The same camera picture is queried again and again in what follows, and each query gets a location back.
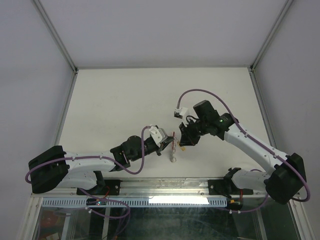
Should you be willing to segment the red handled keyring holder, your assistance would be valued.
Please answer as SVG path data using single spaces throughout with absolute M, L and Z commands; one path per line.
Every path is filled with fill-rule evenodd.
M 176 157 L 175 157 L 175 153 L 176 153 L 176 147 L 177 147 L 177 142 L 178 142 L 178 139 L 176 137 L 176 132 L 173 131 L 172 132 L 172 135 L 173 137 L 173 141 L 171 143 L 171 152 L 169 154 L 169 160 L 171 163 L 175 163 L 177 161 Z

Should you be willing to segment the yellow tag silver key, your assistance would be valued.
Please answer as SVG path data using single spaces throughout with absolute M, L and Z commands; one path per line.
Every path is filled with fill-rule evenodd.
M 185 151 L 186 150 L 186 147 L 181 145 L 181 143 L 178 141 L 177 144 L 176 144 L 182 151 Z

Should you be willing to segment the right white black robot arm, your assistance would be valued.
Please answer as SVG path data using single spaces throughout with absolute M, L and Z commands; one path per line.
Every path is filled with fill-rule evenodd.
M 229 113 L 220 115 L 208 100 L 193 107 L 196 117 L 185 107 L 177 108 L 174 116 L 182 120 L 180 146 L 195 146 L 201 136 L 212 135 L 237 147 L 262 168 L 263 172 L 229 169 L 223 187 L 230 194 L 240 189 L 265 191 L 279 204 L 292 200 L 307 180 L 303 158 L 288 155 L 250 135 Z

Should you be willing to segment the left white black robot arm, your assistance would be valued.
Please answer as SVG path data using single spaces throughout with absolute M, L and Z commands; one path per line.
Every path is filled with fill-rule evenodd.
M 104 172 L 125 171 L 137 175 L 141 169 L 129 170 L 131 162 L 143 161 L 153 153 L 161 155 L 173 140 L 172 136 L 166 136 L 156 143 L 152 136 L 142 140 L 133 135 L 109 152 L 96 155 L 68 153 L 61 145 L 55 145 L 29 161 L 25 181 L 31 184 L 34 194 L 44 194 L 56 188 L 77 188 L 97 195 L 105 188 Z

